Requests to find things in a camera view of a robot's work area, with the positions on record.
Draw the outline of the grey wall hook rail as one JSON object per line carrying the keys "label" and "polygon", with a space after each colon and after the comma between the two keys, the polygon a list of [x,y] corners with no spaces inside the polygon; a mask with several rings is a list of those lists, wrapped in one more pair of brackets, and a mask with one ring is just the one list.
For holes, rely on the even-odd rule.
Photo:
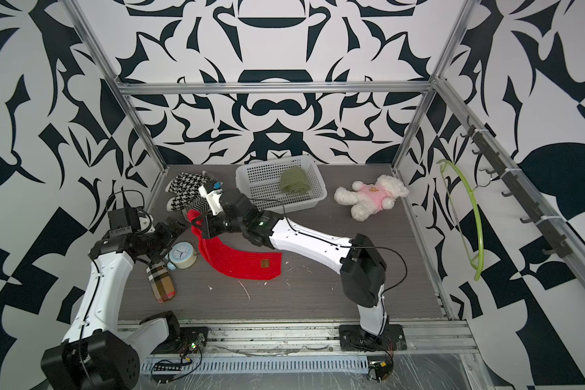
{"label": "grey wall hook rail", "polygon": [[527,179],[523,170],[502,150],[494,136],[487,128],[477,128],[471,124],[471,117],[466,117],[467,130],[463,138],[470,138],[477,147],[474,155],[485,157],[491,168],[485,168],[492,177],[497,177],[507,190],[502,192],[504,198],[514,198],[525,211],[526,217],[521,217],[522,224],[534,225],[548,243],[548,248],[543,249],[544,255],[557,255],[559,258],[566,258],[575,252],[570,247],[568,237],[557,227],[553,221],[556,216],[546,213],[547,207],[540,195],[536,195],[533,185]]}

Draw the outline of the black connector hub left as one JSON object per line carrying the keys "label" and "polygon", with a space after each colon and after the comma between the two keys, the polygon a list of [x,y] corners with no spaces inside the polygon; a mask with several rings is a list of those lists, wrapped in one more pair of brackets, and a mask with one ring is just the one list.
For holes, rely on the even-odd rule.
{"label": "black connector hub left", "polygon": [[182,363],[162,360],[155,362],[150,369],[151,375],[180,375],[184,370]]}

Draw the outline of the black connector hub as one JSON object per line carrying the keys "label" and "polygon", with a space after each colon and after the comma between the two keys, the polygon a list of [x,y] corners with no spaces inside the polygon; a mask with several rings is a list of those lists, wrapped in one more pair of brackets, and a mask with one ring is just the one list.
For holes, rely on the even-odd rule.
{"label": "black connector hub", "polygon": [[394,365],[388,361],[372,361],[369,363],[367,377],[376,383],[382,383],[393,373]]}
{"label": "black connector hub", "polygon": [[184,370],[182,363],[162,360],[155,362],[150,369],[151,375],[180,375]]}

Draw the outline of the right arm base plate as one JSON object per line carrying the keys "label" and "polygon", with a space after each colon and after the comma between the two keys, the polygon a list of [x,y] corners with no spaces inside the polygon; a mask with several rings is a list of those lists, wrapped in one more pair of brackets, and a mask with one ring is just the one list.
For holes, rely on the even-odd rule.
{"label": "right arm base plate", "polygon": [[380,336],[363,331],[359,325],[341,325],[338,332],[343,351],[390,352],[408,349],[403,328],[399,324],[388,324]]}

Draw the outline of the green knitted scarf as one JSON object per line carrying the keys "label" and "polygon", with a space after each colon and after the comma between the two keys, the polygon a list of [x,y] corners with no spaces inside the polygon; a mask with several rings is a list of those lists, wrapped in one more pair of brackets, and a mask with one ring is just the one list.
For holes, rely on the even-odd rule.
{"label": "green knitted scarf", "polygon": [[288,168],[282,173],[279,181],[282,193],[301,195],[310,191],[308,175],[301,167]]}

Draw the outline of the light blue alarm clock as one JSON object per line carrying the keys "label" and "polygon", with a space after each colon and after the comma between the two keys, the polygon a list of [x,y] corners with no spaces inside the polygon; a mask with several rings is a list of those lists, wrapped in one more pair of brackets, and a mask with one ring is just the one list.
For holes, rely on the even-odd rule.
{"label": "light blue alarm clock", "polygon": [[188,269],[196,263],[198,252],[188,242],[176,243],[167,254],[167,267],[170,270]]}

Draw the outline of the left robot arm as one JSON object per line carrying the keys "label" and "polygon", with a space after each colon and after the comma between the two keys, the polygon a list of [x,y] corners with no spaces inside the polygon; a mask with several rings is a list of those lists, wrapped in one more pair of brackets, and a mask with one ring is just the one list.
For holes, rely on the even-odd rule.
{"label": "left robot arm", "polygon": [[125,339],[118,333],[118,318],[135,263],[164,258],[187,228],[168,218],[146,232],[111,229],[94,244],[89,283],[76,318],[61,344],[42,356],[41,368],[53,389],[132,389],[141,363],[180,336],[179,322],[170,311],[143,320]]}

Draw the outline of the white teddy bear pink shirt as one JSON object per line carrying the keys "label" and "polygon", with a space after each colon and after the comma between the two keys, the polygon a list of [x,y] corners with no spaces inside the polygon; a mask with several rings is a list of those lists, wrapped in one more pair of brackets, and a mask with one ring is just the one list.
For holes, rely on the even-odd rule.
{"label": "white teddy bear pink shirt", "polygon": [[364,222],[380,211],[394,208],[398,198],[408,196],[410,191],[396,177],[379,176],[375,183],[368,185],[362,181],[352,183],[352,189],[339,187],[334,193],[334,200],[341,206],[350,206],[352,218]]}

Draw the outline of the white plastic basket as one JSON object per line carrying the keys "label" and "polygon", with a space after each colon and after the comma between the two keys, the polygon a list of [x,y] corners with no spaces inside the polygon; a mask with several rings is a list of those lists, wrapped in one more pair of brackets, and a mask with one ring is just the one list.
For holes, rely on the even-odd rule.
{"label": "white plastic basket", "polygon": [[[300,168],[309,182],[305,193],[281,190],[281,177],[290,168]],[[255,162],[238,167],[236,187],[260,209],[292,213],[313,208],[328,196],[328,190],[315,160],[307,155]]]}

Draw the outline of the red knitted scarf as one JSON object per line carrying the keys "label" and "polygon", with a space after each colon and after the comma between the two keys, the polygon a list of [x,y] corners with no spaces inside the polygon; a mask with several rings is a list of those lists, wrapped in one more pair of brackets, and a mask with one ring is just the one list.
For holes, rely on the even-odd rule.
{"label": "red knitted scarf", "polygon": [[235,279],[269,281],[281,275],[282,253],[247,252],[225,245],[218,237],[206,239],[199,229],[201,215],[196,210],[184,211],[185,218],[197,227],[191,232],[198,239],[198,250],[218,273]]}

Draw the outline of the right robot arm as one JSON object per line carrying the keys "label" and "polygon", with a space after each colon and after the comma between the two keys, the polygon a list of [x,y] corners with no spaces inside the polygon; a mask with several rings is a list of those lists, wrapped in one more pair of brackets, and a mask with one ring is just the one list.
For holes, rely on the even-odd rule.
{"label": "right robot arm", "polygon": [[303,227],[284,213],[260,210],[238,190],[199,188],[210,210],[200,230],[206,239],[239,233],[252,245],[302,255],[341,278],[344,295],[357,305],[366,336],[382,336],[388,325],[384,304],[387,264],[372,241],[358,234],[336,237]]}

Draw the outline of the green clothes hanger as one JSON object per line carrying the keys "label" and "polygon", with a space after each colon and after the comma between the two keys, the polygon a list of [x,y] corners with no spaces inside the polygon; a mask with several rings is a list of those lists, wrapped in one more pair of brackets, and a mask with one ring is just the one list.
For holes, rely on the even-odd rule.
{"label": "green clothes hanger", "polygon": [[[480,281],[485,267],[485,241],[483,219],[475,196],[476,187],[470,184],[466,175],[454,162],[448,159],[441,159],[437,165],[440,169],[440,178],[445,187],[448,206],[455,218],[455,226],[460,233],[461,243],[466,252],[466,258],[474,271],[473,279],[474,281]],[[458,204],[466,206],[466,202],[453,200],[453,190],[449,186],[453,183],[453,179],[463,187],[463,194],[471,209],[468,214],[461,218],[458,218]]]}

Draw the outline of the black white houndstooth scarf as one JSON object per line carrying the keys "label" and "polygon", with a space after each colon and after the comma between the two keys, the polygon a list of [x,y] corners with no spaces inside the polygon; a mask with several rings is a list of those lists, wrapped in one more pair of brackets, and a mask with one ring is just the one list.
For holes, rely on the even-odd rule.
{"label": "black white houndstooth scarf", "polygon": [[166,193],[170,193],[172,198],[167,202],[167,211],[182,211],[186,213],[194,210],[199,213],[206,213],[210,210],[208,202],[203,198],[199,189],[214,177],[208,172],[203,171],[200,174],[182,172],[165,188]]}

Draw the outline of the black connector hub right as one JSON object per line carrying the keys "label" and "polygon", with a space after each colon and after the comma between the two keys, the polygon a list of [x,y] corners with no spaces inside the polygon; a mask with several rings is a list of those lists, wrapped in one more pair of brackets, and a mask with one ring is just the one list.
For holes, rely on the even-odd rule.
{"label": "black connector hub right", "polygon": [[369,363],[367,377],[376,383],[382,383],[393,373],[394,365],[388,361],[372,361]]}

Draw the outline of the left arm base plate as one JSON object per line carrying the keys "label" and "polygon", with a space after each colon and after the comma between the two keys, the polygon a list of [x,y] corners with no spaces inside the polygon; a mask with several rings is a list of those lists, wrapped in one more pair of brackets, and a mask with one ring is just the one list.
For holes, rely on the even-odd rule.
{"label": "left arm base plate", "polygon": [[169,346],[171,354],[195,353],[207,346],[210,329],[208,327],[183,327],[172,338]]}

